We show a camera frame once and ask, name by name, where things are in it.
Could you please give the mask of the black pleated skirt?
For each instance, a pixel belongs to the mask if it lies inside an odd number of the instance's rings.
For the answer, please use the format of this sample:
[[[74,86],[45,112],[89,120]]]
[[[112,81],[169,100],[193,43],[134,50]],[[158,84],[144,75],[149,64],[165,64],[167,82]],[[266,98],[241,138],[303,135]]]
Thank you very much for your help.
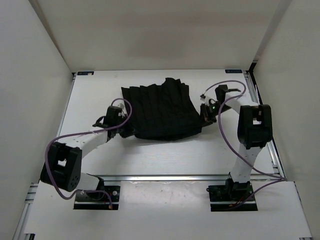
[[[127,111],[124,125],[138,139],[177,141],[202,132],[201,117],[190,98],[189,85],[167,77],[161,85],[121,88]]]

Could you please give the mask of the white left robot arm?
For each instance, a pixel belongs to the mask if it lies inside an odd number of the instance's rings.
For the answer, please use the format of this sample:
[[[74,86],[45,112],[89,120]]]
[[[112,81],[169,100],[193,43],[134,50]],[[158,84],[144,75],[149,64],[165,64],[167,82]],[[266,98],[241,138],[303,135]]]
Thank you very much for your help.
[[[76,193],[88,194],[93,200],[104,196],[110,199],[100,177],[82,173],[82,160],[100,145],[124,132],[133,113],[131,103],[127,102],[127,105],[128,114],[123,114],[122,107],[110,105],[106,115],[98,118],[90,130],[51,140],[45,149],[40,180],[53,186],[64,200],[72,199]]]

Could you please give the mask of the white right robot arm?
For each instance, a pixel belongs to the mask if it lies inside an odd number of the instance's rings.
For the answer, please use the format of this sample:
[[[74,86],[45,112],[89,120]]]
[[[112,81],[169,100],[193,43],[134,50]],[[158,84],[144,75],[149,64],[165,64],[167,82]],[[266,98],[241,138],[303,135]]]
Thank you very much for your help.
[[[221,114],[234,110],[238,114],[237,138],[239,150],[233,150],[237,159],[225,181],[225,187],[213,187],[217,196],[236,200],[250,191],[251,172],[261,150],[272,140],[272,112],[266,104],[258,104],[245,97],[246,89],[228,88],[220,84],[215,88],[216,99],[203,93],[200,99],[200,117],[205,126],[218,123],[224,140]]]

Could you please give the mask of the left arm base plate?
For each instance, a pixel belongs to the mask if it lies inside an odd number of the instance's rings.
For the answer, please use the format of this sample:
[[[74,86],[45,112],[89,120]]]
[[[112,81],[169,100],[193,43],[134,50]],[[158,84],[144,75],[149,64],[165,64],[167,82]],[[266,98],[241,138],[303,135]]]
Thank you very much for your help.
[[[99,180],[97,192],[77,193],[74,210],[116,211],[119,209],[121,186]]]

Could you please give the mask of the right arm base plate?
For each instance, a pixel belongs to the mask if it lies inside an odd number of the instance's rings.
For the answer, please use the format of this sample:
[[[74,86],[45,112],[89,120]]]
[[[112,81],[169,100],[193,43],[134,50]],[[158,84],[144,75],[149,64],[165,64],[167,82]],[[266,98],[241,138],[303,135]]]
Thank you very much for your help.
[[[258,211],[250,181],[239,183],[231,178],[224,185],[209,185],[211,212],[256,212]]]

